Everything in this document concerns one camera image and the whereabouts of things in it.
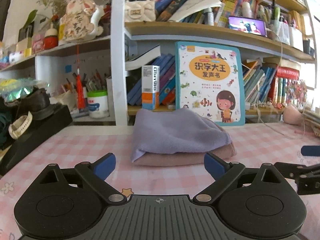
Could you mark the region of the pink towel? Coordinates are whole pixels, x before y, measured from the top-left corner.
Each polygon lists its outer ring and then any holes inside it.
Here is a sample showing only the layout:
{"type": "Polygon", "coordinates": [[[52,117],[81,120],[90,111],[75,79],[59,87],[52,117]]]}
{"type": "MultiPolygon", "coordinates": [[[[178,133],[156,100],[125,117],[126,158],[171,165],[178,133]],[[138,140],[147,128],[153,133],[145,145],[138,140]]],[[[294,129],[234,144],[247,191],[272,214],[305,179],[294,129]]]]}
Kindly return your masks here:
{"type": "Polygon", "coordinates": [[[132,163],[143,166],[201,164],[206,153],[221,159],[235,155],[230,135],[215,124],[189,126],[135,126],[132,163]]]}

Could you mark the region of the lavender towel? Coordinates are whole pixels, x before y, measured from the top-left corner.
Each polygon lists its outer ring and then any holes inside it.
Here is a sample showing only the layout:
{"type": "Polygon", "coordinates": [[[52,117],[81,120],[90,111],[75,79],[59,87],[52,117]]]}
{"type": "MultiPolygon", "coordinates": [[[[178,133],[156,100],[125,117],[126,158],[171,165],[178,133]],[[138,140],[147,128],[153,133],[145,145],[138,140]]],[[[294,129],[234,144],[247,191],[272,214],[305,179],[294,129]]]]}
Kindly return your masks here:
{"type": "Polygon", "coordinates": [[[230,135],[188,108],[172,112],[137,112],[131,160],[146,153],[207,153],[232,143],[230,135]]]}

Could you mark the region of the pink plush toy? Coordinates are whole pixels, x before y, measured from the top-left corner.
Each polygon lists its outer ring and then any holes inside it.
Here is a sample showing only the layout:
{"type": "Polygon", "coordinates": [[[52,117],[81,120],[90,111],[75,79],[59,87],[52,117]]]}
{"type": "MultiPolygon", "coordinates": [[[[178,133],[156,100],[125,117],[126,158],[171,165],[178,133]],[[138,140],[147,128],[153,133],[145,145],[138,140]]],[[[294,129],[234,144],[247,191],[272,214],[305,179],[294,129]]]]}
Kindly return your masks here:
{"type": "Polygon", "coordinates": [[[288,105],[283,111],[283,122],[290,125],[300,126],[303,122],[302,113],[294,105],[288,105]]]}

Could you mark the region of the red books row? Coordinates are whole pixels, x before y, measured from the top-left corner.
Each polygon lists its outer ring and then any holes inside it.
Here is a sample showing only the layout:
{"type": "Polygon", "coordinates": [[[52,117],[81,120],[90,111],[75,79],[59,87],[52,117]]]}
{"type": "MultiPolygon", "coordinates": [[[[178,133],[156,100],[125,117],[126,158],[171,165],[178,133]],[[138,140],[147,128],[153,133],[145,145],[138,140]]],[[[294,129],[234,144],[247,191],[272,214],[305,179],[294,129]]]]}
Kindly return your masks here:
{"type": "Polygon", "coordinates": [[[299,80],[299,70],[287,67],[278,67],[273,77],[268,99],[272,103],[287,104],[292,101],[289,99],[289,86],[293,81],[299,80]]]}

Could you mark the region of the white jar green lid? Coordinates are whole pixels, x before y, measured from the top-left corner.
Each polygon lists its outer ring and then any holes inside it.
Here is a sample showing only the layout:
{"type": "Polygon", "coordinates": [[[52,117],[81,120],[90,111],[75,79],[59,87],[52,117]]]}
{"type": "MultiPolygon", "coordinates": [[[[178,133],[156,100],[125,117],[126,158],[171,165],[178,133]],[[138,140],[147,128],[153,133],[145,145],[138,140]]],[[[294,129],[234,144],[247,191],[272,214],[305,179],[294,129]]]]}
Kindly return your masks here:
{"type": "Polygon", "coordinates": [[[93,119],[109,117],[107,90],[95,90],[87,93],[89,116],[93,119]]]}

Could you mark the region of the black box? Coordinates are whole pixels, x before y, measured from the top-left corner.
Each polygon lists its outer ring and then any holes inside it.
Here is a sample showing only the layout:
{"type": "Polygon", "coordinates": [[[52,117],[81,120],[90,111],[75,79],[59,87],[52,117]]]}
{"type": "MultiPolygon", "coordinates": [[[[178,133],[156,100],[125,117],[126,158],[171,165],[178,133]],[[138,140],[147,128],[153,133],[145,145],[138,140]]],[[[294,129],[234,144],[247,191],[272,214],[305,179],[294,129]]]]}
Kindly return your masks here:
{"type": "Polygon", "coordinates": [[[56,104],[54,114],[41,121],[33,121],[31,126],[10,146],[1,160],[1,175],[8,173],[28,154],[50,137],[67,127],[73,119],[66,105],[56,104]]]}

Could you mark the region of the red tassel ornament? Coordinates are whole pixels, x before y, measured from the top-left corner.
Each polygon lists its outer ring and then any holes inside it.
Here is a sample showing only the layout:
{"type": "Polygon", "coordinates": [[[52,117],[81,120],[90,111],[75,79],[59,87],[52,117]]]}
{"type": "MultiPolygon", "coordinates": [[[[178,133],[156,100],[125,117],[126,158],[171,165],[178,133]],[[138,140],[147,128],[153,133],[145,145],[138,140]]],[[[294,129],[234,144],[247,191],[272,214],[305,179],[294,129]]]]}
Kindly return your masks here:
{"type": "Polygon", "coordinates": [[[78,95],[78,110],[85,109],[85,100],[84,100],[84,92],[81,82],[80,76],[80,53],[79,53],[79,45],[76,45],[76,62],[77,62],[77,72],[76,72],[76,91],[78,95]]]}

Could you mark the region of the slanted colourful books stack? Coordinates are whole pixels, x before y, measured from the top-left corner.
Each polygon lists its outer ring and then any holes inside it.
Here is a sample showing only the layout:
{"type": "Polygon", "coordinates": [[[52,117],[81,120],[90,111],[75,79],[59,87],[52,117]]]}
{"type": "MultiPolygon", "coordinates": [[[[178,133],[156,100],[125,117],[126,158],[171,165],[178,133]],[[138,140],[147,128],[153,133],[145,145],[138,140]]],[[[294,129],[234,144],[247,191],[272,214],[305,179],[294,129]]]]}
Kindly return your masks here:
{"type": "Polygon", "coordinates": [[[246,60],[242,63],[242,70],[244,71],[245,102],[250,104],[266,102],[277,65],[263,62],[261,59],[246,60]]]}

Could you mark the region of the children's character sound book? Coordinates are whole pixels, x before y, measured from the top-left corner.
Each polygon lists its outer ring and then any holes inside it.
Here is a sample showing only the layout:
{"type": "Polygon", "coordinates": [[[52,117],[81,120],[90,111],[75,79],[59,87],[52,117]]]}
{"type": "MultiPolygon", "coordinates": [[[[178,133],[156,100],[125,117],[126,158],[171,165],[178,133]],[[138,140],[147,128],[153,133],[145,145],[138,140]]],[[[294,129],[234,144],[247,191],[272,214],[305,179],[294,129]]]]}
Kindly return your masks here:
{"type": "Polygon", "coordinates": [[[219,44],[175,44],[176,108],[188,108],[220,126],[245,124],[240,51],[219,44]]]}

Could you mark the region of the white wristwatch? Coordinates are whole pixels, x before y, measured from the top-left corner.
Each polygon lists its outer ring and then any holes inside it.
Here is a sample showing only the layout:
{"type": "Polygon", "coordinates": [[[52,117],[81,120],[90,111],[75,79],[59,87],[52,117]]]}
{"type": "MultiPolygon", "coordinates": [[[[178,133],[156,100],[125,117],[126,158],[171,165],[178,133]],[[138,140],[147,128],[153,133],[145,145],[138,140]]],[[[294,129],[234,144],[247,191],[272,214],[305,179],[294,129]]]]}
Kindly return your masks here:
{"type": "Polygon", "coordinates": [[[31,125],[33,115],[29,111],[9,125],[8,131],[12,139],[17,140],[31,125]]]}

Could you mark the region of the white orange medicine box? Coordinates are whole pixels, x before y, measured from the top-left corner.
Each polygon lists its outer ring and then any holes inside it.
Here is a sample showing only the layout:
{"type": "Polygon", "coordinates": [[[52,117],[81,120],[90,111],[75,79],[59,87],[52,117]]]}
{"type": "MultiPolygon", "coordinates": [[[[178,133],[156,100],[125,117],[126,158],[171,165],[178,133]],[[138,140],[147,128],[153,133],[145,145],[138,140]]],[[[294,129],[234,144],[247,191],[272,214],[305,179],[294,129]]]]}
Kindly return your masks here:
{"type": "Polygon", "coordinates": [[[142,108],[155,110],[159,106],[159,66],[142,67],[142,108]]]}

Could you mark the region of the blue books stack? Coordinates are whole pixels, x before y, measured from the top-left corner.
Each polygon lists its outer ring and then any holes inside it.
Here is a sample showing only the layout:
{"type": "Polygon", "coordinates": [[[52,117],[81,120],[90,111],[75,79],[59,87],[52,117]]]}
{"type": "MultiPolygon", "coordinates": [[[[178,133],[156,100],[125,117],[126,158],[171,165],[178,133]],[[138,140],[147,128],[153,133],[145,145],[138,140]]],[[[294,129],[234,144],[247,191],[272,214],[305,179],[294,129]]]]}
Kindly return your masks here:
{"type": "Polygon", "coordinates": [[[149,65],[141,68],[141,78],[127,93],[127,103],[130,106],[142,106],[153,110],[159,106],[161,77],[174,65],[172,54],[162,54],[149,65]]]}

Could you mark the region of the lucky cat figurine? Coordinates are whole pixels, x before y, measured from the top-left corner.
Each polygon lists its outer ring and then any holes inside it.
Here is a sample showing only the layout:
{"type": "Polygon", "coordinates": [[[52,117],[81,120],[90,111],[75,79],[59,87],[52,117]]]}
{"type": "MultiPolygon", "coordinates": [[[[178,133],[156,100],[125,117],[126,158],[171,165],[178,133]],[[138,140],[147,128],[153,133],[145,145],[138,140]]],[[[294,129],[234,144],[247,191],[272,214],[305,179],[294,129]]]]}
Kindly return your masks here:
{"type": "Polygon", "coordinates": [[[94,0],[71,0],[60,18],[59,41],[76,43],[95,39],[103,33],[99,25],[103,15],[104,7],[94,0]]]}

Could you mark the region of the white shelf upright post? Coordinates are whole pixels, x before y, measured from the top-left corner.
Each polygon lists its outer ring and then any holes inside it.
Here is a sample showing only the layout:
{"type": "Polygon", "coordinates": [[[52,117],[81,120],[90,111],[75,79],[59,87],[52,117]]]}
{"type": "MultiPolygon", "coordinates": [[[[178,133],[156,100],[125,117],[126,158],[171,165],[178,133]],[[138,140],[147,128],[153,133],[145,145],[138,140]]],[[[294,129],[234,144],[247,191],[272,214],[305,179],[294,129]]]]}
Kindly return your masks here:
{"type": "Polygon", "coordinates": [[[111,75],[114,114],[117,126],[127,125],[124,3],[125,0],[112,0],[111,4],[111,75]]]}

